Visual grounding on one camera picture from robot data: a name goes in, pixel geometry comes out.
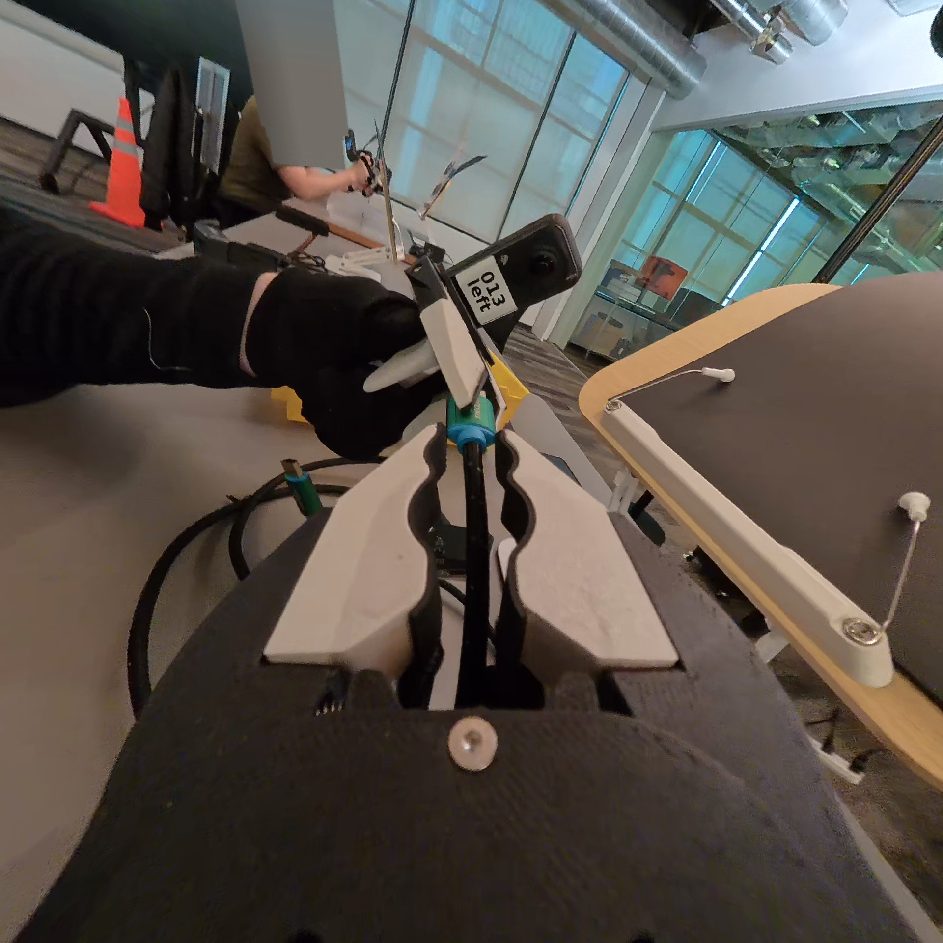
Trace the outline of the wooden tray on white stand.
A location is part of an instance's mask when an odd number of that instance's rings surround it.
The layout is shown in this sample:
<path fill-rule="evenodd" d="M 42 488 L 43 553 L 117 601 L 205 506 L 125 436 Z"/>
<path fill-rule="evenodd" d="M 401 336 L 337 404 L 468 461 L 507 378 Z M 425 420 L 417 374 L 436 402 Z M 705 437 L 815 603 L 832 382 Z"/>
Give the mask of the wooden tray on white stand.
<path fill-rule="evenodd" d="M 377 134 L 359 146 L 355 132 L 347 129 L 344 151 L 351 165 L 361 164 L 368 171 L 366 190 L 349 188 L 345 194 L 332 194 L 327 199 L 329 232 L 347 242 L 353 249 L 342 254 L 324 255 L 328 273 L 343 277 L 364 277 L 380 282 L 380 269 L 386 265 L 409 265 L 413 255 L 393 215 L 389 195 L 389 172 Z"/>

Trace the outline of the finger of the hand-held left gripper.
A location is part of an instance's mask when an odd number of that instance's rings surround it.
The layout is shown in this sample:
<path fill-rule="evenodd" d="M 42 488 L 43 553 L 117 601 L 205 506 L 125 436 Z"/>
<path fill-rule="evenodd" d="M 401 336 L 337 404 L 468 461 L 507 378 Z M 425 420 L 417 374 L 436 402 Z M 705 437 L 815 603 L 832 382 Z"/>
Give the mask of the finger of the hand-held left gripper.
<path fill-rule="evenodd" d="M 488 378 L 471 331 L 450 298 L 434 300 L 421 311 L 420 321 L 451 399 L 460 410 L 471 408 Z"/>
<path fill-rule="evenodd" d="M 478 337 L 477 340 L 480 341 L 479 352 L 484 362 L 487 378 L 483 384 L 482 391 L 486 393 L 489 402 L 492 405 L 493 412 L 495 415 L 504 415 L 506 412 L 506 400 L 504 395 L 501 392 L 501 387 L 498 382 L 498 376 L 495 373 L 495 364 L 496 358 L 495 355 L 489 346 L 489 341 L 487 337 Z"/>

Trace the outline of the yellow plastic bin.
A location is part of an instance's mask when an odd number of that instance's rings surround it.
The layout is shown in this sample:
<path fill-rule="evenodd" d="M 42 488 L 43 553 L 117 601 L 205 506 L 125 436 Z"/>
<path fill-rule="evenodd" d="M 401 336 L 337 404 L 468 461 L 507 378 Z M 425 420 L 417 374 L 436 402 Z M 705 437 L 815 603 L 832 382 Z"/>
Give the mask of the yellow plastic bin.
<path fill-rule="evenodd" d="M 498 353 L 494 353 L 494 355 L 496 358 L 495 373 L 498 376 L 501 392 L 506 400 L 505 414 L 494 414 L 496 429 L 501 430 L 511 423 L 516 411 L 519 409 L 522 402 L 530 396 L 531 392 L 525 387 L 525 384 L 515 372 L 510 369 L 504 358 Z M 286 417 L 289 421 L 305 422 L 301 412 L 301 399 L 291 388 L 276 388 L 272 390 L 271 395 L 272 400 L 284 404 L 286 407 Z"/>

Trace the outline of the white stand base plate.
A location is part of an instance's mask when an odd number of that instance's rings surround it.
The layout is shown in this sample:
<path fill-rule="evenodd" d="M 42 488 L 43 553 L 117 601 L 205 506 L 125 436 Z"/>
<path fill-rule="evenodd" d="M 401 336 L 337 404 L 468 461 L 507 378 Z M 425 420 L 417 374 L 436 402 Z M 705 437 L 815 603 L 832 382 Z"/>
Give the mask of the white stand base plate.
<path fill-rule="evenodd" d="M 601 418 L 607 434 L 629 452 L 643 471 L 652 472 L 667 487 L 691 523 L 717 538 L 721 550 L 747 580 L 770 597 L 787 619 L 800 623 L 844 674 L 868 688 L 889 686 L 895 673 L 889 622 L 900 602 L 915 535 L 929 513 L 929 497 L 912 491 L 898 501 L 898 519 L 910 522 L 912 537 L 888 615 L 885 620 L 875 619 L 795 550 L 752 520 L 698 472 L 679 448 L 668 444 L 668 420 L 666 415 L 655 412 L 661 403 L 650 391 L 662 383 L 653 381 L 610 400 Z M 660 603 L 665 591 L 655 589 L 654 582 L 643 577 L 633 563 L 676 647 L 680 666 L 684 660 L 680 632 L 669 627 L 666 610 Z"/>

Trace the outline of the orange reflective strip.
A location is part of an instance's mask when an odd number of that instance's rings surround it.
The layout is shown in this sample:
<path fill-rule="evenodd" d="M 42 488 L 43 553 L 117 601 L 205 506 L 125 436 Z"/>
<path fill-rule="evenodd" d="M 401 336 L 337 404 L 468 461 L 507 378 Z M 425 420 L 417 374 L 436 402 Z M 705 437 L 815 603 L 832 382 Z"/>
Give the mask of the orange reflective strip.
<path fill-rule="evenodd" d="M 131 106 L 125 97 L 119 101 L 113 138 L 106 199 L 104 202 L 89 203 L 88 208 L 114 222 L 143 229 L 146 219 L 139 204 L 139 149 Z"/>

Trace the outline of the black jacket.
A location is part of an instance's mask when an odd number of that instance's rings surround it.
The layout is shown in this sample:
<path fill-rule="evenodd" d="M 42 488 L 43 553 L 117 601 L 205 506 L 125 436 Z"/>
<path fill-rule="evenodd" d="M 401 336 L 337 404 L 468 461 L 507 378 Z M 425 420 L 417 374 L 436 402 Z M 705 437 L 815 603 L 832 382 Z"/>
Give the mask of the black jacket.
<path fill-rule="evenodd" d="M 194 162 L 194 123 L 193 77 L 172 67 L 159 84 L 140 169 L 139 206 L 155 232 L 168 220 L 184 229 L 215 215 L 215 178 Z"/>

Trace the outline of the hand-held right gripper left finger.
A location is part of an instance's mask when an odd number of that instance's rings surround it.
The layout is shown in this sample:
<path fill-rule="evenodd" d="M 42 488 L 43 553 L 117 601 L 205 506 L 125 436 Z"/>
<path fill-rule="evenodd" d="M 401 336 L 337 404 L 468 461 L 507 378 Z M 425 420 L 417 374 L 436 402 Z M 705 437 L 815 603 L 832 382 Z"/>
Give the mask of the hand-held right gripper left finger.
<path fill-rule="evenodd" d="M 339 498 L 264 648 L 269 662 L 396 681 L 438 662 L 442 596 L 428 534 L 446 454 L 445 428 L 430 425 Z"/>

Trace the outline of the black metal frame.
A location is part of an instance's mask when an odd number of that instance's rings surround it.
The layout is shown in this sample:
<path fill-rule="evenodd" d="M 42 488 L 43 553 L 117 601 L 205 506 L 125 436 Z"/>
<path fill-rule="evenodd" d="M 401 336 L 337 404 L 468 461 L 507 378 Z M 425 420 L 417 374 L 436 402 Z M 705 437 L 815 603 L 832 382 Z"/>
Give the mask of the black metal frame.
<path fill-rule="evenodd" d="M 80 127 L 84 127 L 88 131 L 100 152 L 101 158 L 108 164 L 111 163 L 112 147 L 109 143 L 109 137 L 113 138 L 114 136 L 114 125 L 85 112 L 72 109 L 47 152 L 39 173 L 38 179 L 41 189 L 48 194 L 58 195 L 60 193 L 57 174 L 69 149 L 73 146 L 75 135 Z"/>

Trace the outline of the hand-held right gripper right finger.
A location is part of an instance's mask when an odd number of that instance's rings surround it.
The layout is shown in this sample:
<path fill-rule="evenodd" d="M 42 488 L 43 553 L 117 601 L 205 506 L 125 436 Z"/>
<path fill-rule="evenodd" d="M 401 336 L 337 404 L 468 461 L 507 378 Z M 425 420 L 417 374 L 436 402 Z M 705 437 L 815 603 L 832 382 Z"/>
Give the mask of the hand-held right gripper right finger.
<path fill-rule="evenodd" d="M 516 432 L 495 442 L 501 523 L 514 542 L 496 668 L 539 683 L 570 672 L 670 669 L 680 657 L 606 507 Z"/>

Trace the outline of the orange black machine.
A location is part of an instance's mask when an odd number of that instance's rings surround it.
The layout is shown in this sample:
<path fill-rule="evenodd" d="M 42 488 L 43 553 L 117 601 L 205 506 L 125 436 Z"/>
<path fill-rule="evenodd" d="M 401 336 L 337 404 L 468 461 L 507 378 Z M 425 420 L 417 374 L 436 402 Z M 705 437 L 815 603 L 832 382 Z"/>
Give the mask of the orange black machine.
<path fill-rule="evenodd" d="M 671 301 L 688 277 L 688 270 L 665 257 L 650 254 L 638 270 L 635 283 L 643 291 Z"/>

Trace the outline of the white power strip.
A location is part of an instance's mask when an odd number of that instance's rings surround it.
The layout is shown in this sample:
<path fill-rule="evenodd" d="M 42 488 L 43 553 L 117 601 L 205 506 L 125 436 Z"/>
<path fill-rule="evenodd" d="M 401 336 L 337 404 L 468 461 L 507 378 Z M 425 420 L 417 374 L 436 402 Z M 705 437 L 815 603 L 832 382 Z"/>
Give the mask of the white power strip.
<path fill-rule="evenodd" d="M 865 777 L 869 754 L 864 750 L 854 757 L 844 757 L 835 745 L 837 732 L 835 724 L 823 722 L 810 725 L 807 738 L 813 752 L 829 772 L 846 784 L 857 786 Z"/>

